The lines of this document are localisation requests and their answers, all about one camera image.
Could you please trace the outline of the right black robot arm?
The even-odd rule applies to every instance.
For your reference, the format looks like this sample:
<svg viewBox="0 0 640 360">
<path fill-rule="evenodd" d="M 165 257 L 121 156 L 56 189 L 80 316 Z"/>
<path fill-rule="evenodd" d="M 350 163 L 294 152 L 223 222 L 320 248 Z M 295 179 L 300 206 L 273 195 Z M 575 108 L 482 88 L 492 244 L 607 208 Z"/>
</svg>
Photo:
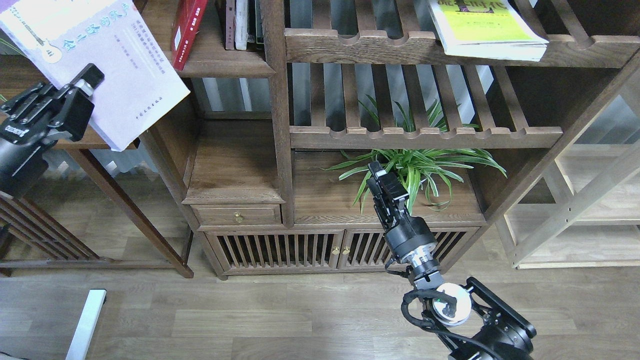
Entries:
<svg viewBox="0 0 640 360">
<path fill-rule="evenodd" d="M 398 275 L 413 285 L 402 299 L 403 317 L 436 334 L 451 360 L 530 360 L 534 325 L 473 276 L 466 285 L 446 282 L 434 256 L 435 236 L 423 218 L 410 214 L 406 188 L 379 162 L 368 169 L 366 184 L 391 253 L 387 265 L 406 264 Z"/>
</svg>

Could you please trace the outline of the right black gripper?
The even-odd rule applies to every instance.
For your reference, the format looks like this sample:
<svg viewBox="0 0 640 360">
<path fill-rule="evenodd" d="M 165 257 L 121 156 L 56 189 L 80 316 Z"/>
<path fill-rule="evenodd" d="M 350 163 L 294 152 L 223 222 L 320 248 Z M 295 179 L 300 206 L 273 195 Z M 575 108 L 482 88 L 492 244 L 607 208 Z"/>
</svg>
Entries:
<svg viewBox="0 0 640 360">
<path fill-rule="evenodd" d="M 422 265 L 434 260 L 437 245 L 434 233 L 420 217 L 410 216 L 406 202 L 409 192 L 395 173 L 388 173 L 378 161 L 368 164 L 370 178 L 368 189 L 382 187 L 388 196 L 372 194 L 374 209 L 382 228 L 386 231 L 386 243 L 391 259 L 398 264 Z"/>
</svg>

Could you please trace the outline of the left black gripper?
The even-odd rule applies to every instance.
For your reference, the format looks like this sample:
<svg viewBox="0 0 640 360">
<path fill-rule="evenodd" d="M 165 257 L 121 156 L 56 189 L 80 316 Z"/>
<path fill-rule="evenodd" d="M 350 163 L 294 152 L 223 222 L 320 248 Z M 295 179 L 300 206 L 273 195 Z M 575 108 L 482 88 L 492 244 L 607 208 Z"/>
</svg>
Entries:
<svg viewBox="0 0 640 360">
<path fill-rule="evenodd" d="M 51 83 L 37 82 L 1 106 L 7 118 L 1 124 L 0 190 L 21 198 L 49 168 L 43 154 L 59 139 L 78 142 L 94 110 L 91 96 L 105 79 L 93 63 L 87 64 L 60 91 Z"/>
</svg>

